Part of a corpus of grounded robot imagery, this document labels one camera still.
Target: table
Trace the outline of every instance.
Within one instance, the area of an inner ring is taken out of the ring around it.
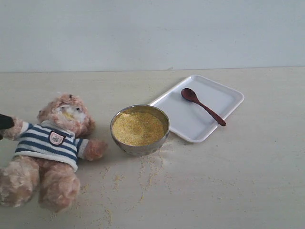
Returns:
[[[244,102],[204,142],[170,134],[159,152],[125,155],[112,141],[115,113],[147,104],[200,74],[241,91]],[[0,208],[4,229],[301,229],[305,227],[305,67],[91,73],[2,73],[0,113],[36,122],[58,92],[83,98],[97,122],[91,137],[107,156],[79,162],[81,193],[53,214],[37,196]],[[16,142],[0,142],[0,166]]]

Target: wall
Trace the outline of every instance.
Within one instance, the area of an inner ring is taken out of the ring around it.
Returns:
[[[0,72],[305,65],[304,0],[1,0]]]

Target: stuffed animal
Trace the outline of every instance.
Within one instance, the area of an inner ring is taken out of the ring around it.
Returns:
[[[13,127],[0,130],[4,138],[19,141],[12,161],[0,169],[0,205],[22,206],[39,186],[42,208],[67,209],[80,190],[78,158],[99,159],[107,148],[103,141],[83,138],[95,128],[83,101],[62,94],[39,111],[37,125],[12,119]]]

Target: striped shirt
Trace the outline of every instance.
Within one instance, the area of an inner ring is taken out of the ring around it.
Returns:
[[[89,140],[75,138],[75,134],[51,121],[39,125],[23,122],[15,156],[32,156],[71,165],[77,171],[77,159],[83,158]]]

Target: teddy bear head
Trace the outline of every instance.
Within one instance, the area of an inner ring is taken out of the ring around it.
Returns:
[[[58,127],[70,130],[76,137],[89,135],[95,129],[95,122],[88,114],[83,101],[72,94],[62,94],[48,103],[37,115],[40,123],[51,121]]]

